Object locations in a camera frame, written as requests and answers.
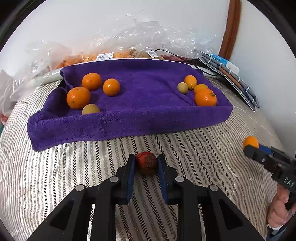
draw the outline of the plastic bag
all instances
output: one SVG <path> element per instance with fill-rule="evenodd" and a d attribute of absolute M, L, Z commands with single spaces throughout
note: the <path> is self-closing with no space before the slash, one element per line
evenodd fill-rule
<path fill-rule="evenodd" d="M 44 40 L 28 44 L 26 52 L 32 60 L 23 66 L 14 76 L 14 84 L 10 100 L 22 100 L 31 95 L 36 87 L 42 85 L 44 79 L 38 78 L 55 70 L 66 56 L 71 54 L 71 49 L 56 42 Z"/>
<path fill-rule="evenodd" d="M 0 111 L 1 121 L 5 125 L 10 116 L 16 102 L 10 101 L 10 95 L 15 86 L 15 80 L 9 76 L 4 70 L 0 71 Z"/>
<path fill-rule="evenodd" d="M 77 55 L 79 62 L 96 60 L 99 54 L 105 53 L 113 53 L 113 58 L 164 59 L 147 54 L 147 51 L 156 49 L 164 49 L 186 58 L 198 58 L 200 50 L 205 53 L 213 52 L 214 36 L 205 37 L 193 28 L 164 27 L 157 21 L 151 21 L 145 11 L 127 14 L 114 21 L 112 26 L 112 29 L 100 29 L 93 36 Z"/>

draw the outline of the purple towel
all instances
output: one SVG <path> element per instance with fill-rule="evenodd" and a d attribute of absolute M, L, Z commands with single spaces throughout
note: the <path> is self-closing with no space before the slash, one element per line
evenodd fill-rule
<path fill-rule="evenodd" d="M 90 103 L 101 112 L 81 115 L 66 102 L 67 92 L 81 86 L 84 75 L 99 73 L 102 81 L 115 78 L 120 92 L 114 97 L 102 87 L 91 91 Z M 74 141 L 106 140 L 125 136 L 161 134 L 211 126 L 225 121 L 233 106 L 223 93 L 187 64 L 154 59 L 115 59 L 77 64 L 61 70 L 66 84 L 50 93 L 41 111 L 29 118 L 27 131 L 36 151 Z M 216 94 L 217 106 L 200 107 L 194 93 L 177 85 L 187 75 Z"/>

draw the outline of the finger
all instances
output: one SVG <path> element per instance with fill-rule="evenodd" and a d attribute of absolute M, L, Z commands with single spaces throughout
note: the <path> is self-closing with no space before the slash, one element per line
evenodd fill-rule
<path fill-rule="evenodd" d="M 285 219 L 279 217 L 275 212 L 273 212 L 269 217 L 269 220 L 272 220 L 274 223 L 279 224 L 279 226 L 285 224 Z"/>
<path fill-rule="evenodd" d="M 293 216 L 293 212 L 292 209 L 288 211 L 288 217 L 285 219 L 285 223 L 288 222 L 290 220 L 290 218 Z"/>
<path fill-rule="evenodd" d="M 277 185 L 277 193 L 276 195 L 278 198 L 283 201 L 284 203 L 287 203 L 289 200 L 289 192 L 286 188 L 284 188 L 282 185 Z"/>
<path fill-rule="evenodd" d="M 280 201 L 280 200 L 277 200 L 275 201 L 274 203 L 274 211 L 276 212 L 276 214 L 281 217 L 281 218 L 287 218 L 288 217 L 288 210 L 286 209 L 285 207 L 285 204 Z"/>
<path fill-rule="evenodd" d="M 272 228 L 278 228 L 281 226 L 281 224 L 277 224 L 275 223 L 272 219 L 271 220 L 268 220 L 268 223 L 269 225 L 272 227 Z"/>
<path fill-rule="evenodd" d="M 292 207 L 292 214 L 294 215 L 296 213 L 296 203 Z"/>

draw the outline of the striped bedspread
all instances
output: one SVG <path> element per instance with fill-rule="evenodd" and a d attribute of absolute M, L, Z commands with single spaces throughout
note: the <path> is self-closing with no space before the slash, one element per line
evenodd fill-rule
<path fill-rule="evenodd" d="M 276 184 L 262 166 L 244 156 L 242 142 L 254 135 L 261 144 L 281 150 L 282 145 L 260 110 L 253 113 L 223 84 L 211 82 L 234 106 L 223 123 L 169 134 L 73 142 L 42 152 L 32 149 L 27 121 L 59 82 L 37 88 L 17 103 L 0 138 L 0 218 L 8 231 L 15 240 L 26 240 L 76 185 L 98 185 L 125 165 L 130 153 L 151 151 L 164 154 L 167 163 L 194 184 L 216 184 L 264 236 Z M 158 177 L 136 174 L 130 204 L 116 207 L 116 238 L 176 240 L 177 217 L 177 206 L 162 200 Z"/>

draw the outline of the blue gripper pad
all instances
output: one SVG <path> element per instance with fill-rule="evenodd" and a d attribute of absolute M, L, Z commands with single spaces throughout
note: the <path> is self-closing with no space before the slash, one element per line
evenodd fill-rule
<path fill-rule="evenodd" d="M 264 151 L 265 153 L 269 154 L 269 155 L 273 155 L 273 152 L 271 151 L 271 149 L 267 146 L 263 146 L 261 144 L 259 144 L 259 149 L 261 151 Z"/>
<path fill-rule="evenodd" d="M 136 158 L 133 158 L 131 163 L 131 170 L 128 177 L 128 186 L 127 186 L 127 201 L 131 199 L 133 193 L 133 181 L 135 177 L 135 168 L 136 168 Z"/>
<path fill-rule="evenodd" d="M 160 181 L 160 188 L 161 188 L 161 194 L 163 195 L 163 200 L 165 203 L 168 203 L 168 184 L 165 179 L 165 173 L 163 171 L 163 166 L 161 162 L 161 157 L 157 157 L 157 164 L 158 164 L 158 176 Z"/>

